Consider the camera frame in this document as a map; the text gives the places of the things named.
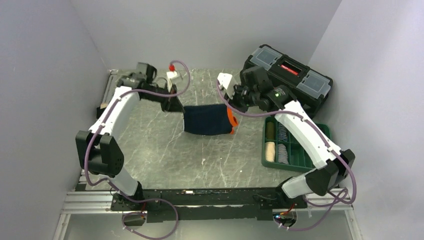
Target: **toolbox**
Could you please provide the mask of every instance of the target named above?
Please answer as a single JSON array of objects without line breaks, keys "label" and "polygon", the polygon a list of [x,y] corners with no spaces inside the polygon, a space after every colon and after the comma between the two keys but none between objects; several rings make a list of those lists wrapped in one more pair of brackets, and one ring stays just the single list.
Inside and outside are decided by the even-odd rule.
[{"label": "toolbox", "polygon": [[[274,87],[287,86],[294,93],[310,118],[329,96],[333,80],[311,69],[269,45],[259,46],[244,62],[243,70],[254,66],[263,67]],[[240,72],[241,85],[246,85]]]},{"label": "toolbox", "polygon": [[[287,131],[287,141],[278,141],[277,139],[267,139],[265,137],[266,133],[266,125],[268,122],[274,122],[275,124],[275,136],[278,136],[278,122],[277,120],[269,116],[265,119],[265,123],[263,124],[263,131],[262,131],[262,158],[261,162],[264,167],[267,168],[273,168],[273,169],[283,169],[293,172],[302,172],[306,173],[312,170],[314,165],[312,164],[312,160],[309,157],[309,155],[306,153],[304,148],[299,144],[299,142],[296,140],[296,138],[288,131]],[[325,124],[316,123],[316,126],[331,140],[331,133],[330,128]],[[274,162],[270,162],[265,160],[265,143],[267,142],[274,142],[276,146],[275,151],[275,160]],[[288,155],[288,164],[285,163],[279,163],[278,162],[278,145],[283,144],[285,145],[285,148],[287,149],[287,155]]]}]

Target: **red label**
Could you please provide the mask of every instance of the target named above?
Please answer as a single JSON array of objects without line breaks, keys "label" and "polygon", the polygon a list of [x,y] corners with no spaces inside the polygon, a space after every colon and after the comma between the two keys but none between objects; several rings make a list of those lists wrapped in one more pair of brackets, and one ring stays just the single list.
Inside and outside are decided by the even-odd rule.
[{"label": "red label", "polygon": [[294,74],[294,75],[296,75],[296,76],[299,74],[299,73],[297,73],[296,71],[291,70],[290,68],[288,68],[288,67],[286,67],[286,66],[284,66],[284,65],[280,65],[280,67],[282,67],[283,69],[285,69],[285,70],[289,71],[290,73],[292,73],[292,74]]}]

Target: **striped cloth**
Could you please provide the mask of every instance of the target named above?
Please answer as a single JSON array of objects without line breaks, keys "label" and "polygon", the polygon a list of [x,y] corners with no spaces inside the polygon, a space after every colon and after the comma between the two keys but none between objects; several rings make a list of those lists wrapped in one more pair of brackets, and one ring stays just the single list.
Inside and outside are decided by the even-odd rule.
[{"label": "striped cloth", "polygon": [[286,146],[282,143],[277,145],[278,163],[289,164],[289,154],[287,153]]},{"label": "striped cloth", "polygon": [[277,140],[280,142],[288,142],[287,128],[280,122],[277,123]]}]

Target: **toolbox lid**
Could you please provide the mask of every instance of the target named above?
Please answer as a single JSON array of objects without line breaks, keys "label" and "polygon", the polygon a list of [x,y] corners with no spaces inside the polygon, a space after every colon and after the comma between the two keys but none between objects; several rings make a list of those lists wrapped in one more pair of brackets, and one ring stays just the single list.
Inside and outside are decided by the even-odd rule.
[{"label": "toolbox lid", "polygon": [[263,46],[258,47],[253,53],[250,61],[258,66],[263,67],[265,70],[269,70],[273,64],[281,58],[282,54],[275,51],[274,49]]},{"label": "toolbox lid", "polygon": [[331,86],[328,78],[310,70],[296,88],[318,99],[321,94],[325,97],[329,93]]}]

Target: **gray wall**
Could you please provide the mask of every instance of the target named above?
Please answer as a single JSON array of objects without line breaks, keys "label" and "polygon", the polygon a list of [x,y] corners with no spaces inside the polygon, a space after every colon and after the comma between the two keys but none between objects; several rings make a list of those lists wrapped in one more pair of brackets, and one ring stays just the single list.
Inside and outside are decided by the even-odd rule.
[{"label": "gray wall", "polygon": [[356,154],[364,239],[423,238],[423,39],[420,0],[343,0],[310,61],[334,79],[318,118]]},{"label": "gray wall", "polygon": [[107,69],[68,0],[0,3],[0,233],[53,237]]},{"label": "gray wall", "polygon": [[341,0],[71,0],[106,65],[241,68],[270,44],[307,63]]}]

